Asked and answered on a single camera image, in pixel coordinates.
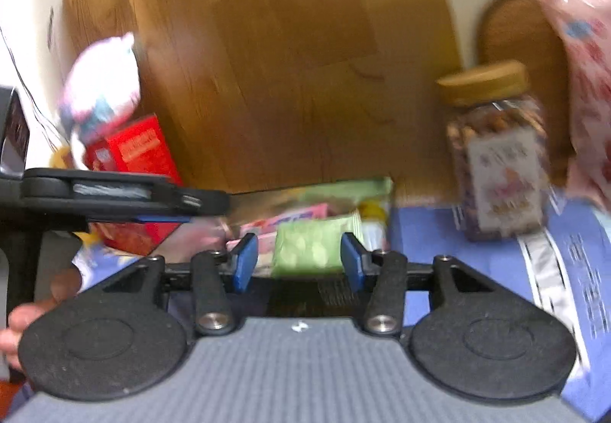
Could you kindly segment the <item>person's hand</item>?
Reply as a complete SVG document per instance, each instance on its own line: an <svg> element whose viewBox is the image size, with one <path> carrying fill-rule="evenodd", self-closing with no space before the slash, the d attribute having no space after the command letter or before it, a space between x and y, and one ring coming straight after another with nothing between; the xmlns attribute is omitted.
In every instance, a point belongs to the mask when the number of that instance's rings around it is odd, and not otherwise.
<svg viewBox="0 0 611 423"><path fill-rule="evenodd" d="M19 344L27 328L41 315L51 311L62 302L77 296L82 285L82 276L75 265L58 273L51 281L51 297L45 300L22 304L8 317L7 327L1 331L1 354L8 365L18 372L23 371L19 360Z"/></svg>

